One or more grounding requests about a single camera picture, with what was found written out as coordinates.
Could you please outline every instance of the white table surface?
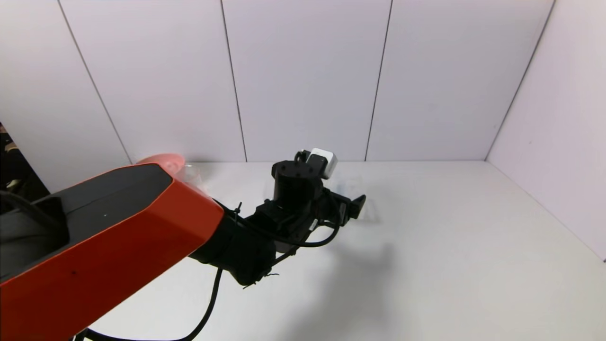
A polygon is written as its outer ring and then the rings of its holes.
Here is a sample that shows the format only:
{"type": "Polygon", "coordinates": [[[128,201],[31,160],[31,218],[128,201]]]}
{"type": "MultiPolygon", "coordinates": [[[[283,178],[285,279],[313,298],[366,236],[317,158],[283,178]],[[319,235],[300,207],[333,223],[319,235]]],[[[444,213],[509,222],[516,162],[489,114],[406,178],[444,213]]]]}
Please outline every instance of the white table surface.
{"type": "MultiPolygon", "coordinates": [[[[271,163],[195,167],[244,215],[271,197],[271,163]]],[[[225,272],[197,340],[606,340],[606,264],[490,164],[340,163],[325,185],[366,194],[360,219],[245,290],[225,272]]],[[[187,258],[92,327],[183,337],[214,276],[187,258]]]]}

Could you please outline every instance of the white wall panel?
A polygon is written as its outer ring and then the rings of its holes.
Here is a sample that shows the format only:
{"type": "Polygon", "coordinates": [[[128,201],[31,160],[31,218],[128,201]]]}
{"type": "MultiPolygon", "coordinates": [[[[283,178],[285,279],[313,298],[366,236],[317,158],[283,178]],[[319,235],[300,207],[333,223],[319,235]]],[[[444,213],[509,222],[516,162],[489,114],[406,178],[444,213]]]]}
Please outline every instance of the white wall panel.
{"type": "Polygon", "coordinates": [[[51,192],[129,164],[56,1],[0,1],[0,121],[51,192]]]}
{"type": "Polygon", "coordinates": [[[552,0],[394,0],[368,160],[483,160],[552,0]]]}
{"type": "Polygon", "coordinates": [[[488,161],[606,258],[606,2],[558,0],[488,161]]]}
{"type": "Polygon", "coordinates": [[[133,161],[244,161],[220,0],[61,4],[133,161]]]}
{"type": "Polygon", "coordinates": [[[320,147],[363,160],[389,0],[228,0],[249,161],[320,147]]]}

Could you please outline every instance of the black wire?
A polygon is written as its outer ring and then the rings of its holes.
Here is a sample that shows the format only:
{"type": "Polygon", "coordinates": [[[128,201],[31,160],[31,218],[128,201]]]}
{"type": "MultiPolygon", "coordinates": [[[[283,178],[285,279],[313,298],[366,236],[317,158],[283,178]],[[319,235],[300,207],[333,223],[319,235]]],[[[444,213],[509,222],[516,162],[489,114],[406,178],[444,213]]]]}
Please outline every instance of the black wire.
{"type": "Polygon", "coordinates": [[[84,341],[84,331],[81,332],[81,333],[78,333],[78,335],[74,336],[73,341],[84,341]]]}
{"type": "MultiPolygon", "coordinates": [[[[223,269],[217,269],[217,274],[215,275],[215,284],[213,285],[213,293],[210,295],[210,302],[208,303],[208,308],[206,308],[206,312],[202,317],[202,320],[196,328],[194,328],[189,335],[183,337],[182,339],[172,340],[172,341],[192,341],[204,328],[206,322],[210,318],[210,314],[213,312],[213,308],[215,307],[215,301],[217,300],[217,293],[219,292],[219,282],[221,281],[221,273],[223,269]]],[[[101,333],[97,333],[92,329],[86,329],[84,332],[84,336],[92,341],[135,341],[130,339],[120,339],[119,337],[107,336],[101,333]]]]}
{"type": "Polygon", "coordinates": [[[61,224],[55,219],[52,219],[40,208],[36,207],[26,199],[7,191],[0,191],[0,200],[12,205],[14,208],[21,210],[25,215],[41,226],[50,228],[56,231],[61,230],[61,224]]]}
{"type": "Polygon", "coordinates": [[[285,260],[286,258],[289,258],[290,256],[294,255],[297,252],[298,249],[299,249],[298,246],[293,246],[285,254],[281,255],[278,258],[276,258],[276,260],[273,261],[273,263],[271,264],[271,266],[275,266],[276,264],[280,263],[281,261],[285,260]]]}
{"type": "Polygon", "coordinates": [[[320,246],[324,246],[328,243],[330,243],[333,239],[335,239],[335,237],[337,236],[337,233],[339,233],[339,225],[333,225],[329,222],[324,222],[321,224],[318,224],[320,226],[324,225],[324,226],[330,226],[333,228],[333,233],[331,233],[328,238],[326,238],[325,240],[322,241],[312,241],[312,242],[307,242],[307,241],[295,241],[295,240],[290,240],[288,238],[284,238],[280,235],[277,235],[275,233],[271,233],[268,231],[265,231],[257,226],[255,226],[254,224],[251,224],[249,221],[246,221],[244,219],[241,220],[241,223],[246,226],[247,228],[250,228],[251,230],[254,230],[255,232],[257,232],[258,234],[262,234],[264,236],[266,236],[267,238],[273,239],[275,241],[279,241],[281,243],[285,243],[285,244],[290,244],[293,246],[298,246],[300,248],[318,248],[320,246]]]}

